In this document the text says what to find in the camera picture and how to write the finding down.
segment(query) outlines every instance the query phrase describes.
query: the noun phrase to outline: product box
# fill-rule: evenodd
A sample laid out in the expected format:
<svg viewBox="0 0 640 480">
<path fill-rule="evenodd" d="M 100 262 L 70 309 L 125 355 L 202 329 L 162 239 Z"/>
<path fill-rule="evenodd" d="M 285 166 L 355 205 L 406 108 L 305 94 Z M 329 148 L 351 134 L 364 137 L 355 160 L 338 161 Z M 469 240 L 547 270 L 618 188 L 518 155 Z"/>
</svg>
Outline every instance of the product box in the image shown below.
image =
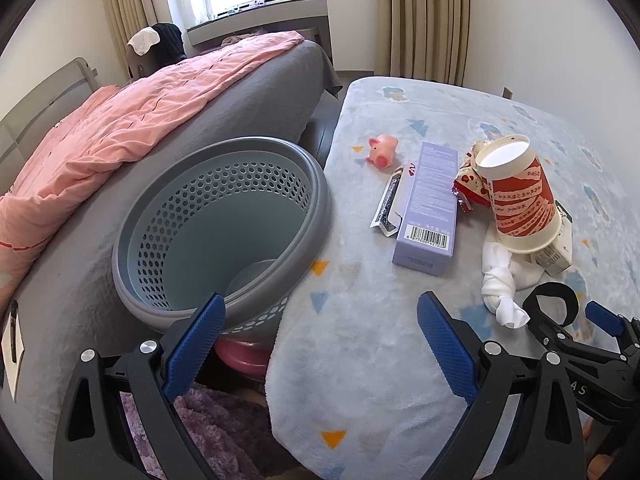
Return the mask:
<svg viewBox="0 0 640 480">
<path fill-rule="evenodd" d="M 545 268 L 550 276 L 557 276 L 563 270 L 571 267 L 572 263 L 572 223 L 571 215 L 556 200 L 562 225 L 558 236 L 551 244 L 535 253 L 533 257 L 538 264 Z"/>
<path fill-rule="evenodd" d="M 453 256 L 458 201 L 451 191 L 458 172 L 455 150 L 424 142 L 402 217 L 393 263 L 439 276 Z"/>
</svg>

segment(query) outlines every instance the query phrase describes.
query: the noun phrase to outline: pink toy pig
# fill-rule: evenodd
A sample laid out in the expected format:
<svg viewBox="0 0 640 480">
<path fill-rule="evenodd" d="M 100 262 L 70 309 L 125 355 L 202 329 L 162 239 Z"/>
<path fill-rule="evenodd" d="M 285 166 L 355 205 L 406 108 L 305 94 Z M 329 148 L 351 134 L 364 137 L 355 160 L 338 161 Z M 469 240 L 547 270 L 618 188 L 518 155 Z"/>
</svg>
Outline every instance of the pink toy pig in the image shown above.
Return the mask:
<svg viewBox="0 0 640 480">
<path fill-rule="evenodd" d="M 396 146 L 398 145 L 398 139 L 390 135 L 380 135 L 377 138 L 371 137 L 369 139 L 369 156 L 367 162 L 372 162 L 380 170 L 384 170 L 391 166 L 396 158 Z"/>
</svg>

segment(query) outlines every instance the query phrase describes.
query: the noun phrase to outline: purple box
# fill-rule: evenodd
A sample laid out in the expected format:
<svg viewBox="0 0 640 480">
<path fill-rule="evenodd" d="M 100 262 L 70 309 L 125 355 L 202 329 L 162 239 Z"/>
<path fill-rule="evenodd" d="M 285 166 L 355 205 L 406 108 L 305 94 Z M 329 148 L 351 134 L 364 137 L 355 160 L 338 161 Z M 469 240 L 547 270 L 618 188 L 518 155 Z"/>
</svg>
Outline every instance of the purple box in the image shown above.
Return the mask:
<svg viewBox="0 0 640 480">
<path fill-rule="evenodd" d="M 451 192 L 458 173 L 458 152 L 423 142 L 416 164 L 393 263 L 435 276 L 453 256 L 458 201 Z"/>
</svg>

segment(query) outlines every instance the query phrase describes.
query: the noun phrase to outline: laundry basket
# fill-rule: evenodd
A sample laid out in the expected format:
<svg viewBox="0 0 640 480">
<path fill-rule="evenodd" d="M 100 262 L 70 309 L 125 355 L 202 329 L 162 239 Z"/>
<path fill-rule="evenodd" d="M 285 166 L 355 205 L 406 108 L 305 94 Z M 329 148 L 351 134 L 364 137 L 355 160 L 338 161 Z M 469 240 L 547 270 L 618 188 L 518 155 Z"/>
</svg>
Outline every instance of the laundry basket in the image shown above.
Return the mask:
<svg viewBox="0 0 640 480">
<path fill-rule="evenodd" d="M 222 335 L 273 341 L 330 216 L 322 168 L 299 146 L 266 137 L 214 144 L 133 205 L 113 249 L 116 290 L 159 332 L 217 292 L 226 303 Z"/>
</svg>

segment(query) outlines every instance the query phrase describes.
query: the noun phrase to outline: barcode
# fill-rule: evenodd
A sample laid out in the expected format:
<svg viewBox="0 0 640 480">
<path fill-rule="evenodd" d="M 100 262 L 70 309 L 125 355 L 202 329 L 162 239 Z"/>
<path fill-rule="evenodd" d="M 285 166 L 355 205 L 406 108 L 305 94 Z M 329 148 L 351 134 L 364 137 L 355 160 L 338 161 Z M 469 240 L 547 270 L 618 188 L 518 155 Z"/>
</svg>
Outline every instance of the barcode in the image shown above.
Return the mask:
<svg viewBox="0 0 640 480">
<path fill-rule="evenodd" d="M 439 249 L 449 249 L 449 237 L 436 231 L 429 231 L 415 225 L 409 225 L 404 232 L 404 237 L 414 242 L 431 245 Z"/>
</svg>

